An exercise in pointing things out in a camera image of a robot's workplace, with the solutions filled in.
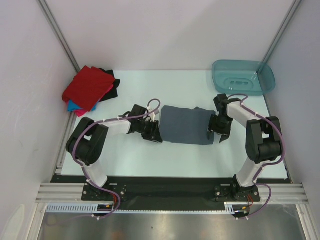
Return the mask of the grey blue polo shirt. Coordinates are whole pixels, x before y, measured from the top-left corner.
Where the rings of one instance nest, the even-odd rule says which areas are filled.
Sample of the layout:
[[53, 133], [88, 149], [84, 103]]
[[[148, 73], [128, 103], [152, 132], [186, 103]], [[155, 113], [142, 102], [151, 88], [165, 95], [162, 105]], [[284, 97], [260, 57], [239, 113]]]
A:
[[174, 144], [213, 145], [207, 139], [208, 125], [213, 110], [165, 105], [160, 112], [159, 131], [164, 142]]

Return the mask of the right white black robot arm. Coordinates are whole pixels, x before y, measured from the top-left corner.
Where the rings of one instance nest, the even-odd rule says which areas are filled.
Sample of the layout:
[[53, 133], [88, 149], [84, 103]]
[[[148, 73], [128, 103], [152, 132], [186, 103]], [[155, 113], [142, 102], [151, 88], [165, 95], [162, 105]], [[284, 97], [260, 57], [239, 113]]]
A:
[[265, 117], [244, 104], [238, 95], [219, 94], [213, 99], [217, 113], [211, 115], [207, 135], [217, 134], [220, 142], [229, 139], [232, 123], [241, 124], [245, 130], [247, 159], [234, 175], [229, 186], [216, 186], [216, 202], [245, 202], [259, 197], [257, 179], [267, 166], [283, 161], [286, 147], [276, 116]]

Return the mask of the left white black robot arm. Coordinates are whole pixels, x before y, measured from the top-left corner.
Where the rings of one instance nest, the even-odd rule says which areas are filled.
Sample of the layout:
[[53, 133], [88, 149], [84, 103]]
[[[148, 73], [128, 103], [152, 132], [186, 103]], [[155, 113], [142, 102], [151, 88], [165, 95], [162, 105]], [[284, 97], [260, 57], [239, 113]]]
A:
[[144, 140], [162, 143], [159, 121], [155, 119], [158, 108], [135, 104], [132, 110], [117, 118], [94, 121], [84, 117], [76, 126], [66, 144], [66, 151], [80, 165], [87, 182], [94, 186], [93, 194], [100, 200], [110, 196], [111, 188], [106, 184], [107, 174], [99, 160], [107, 138], [139, 133]]

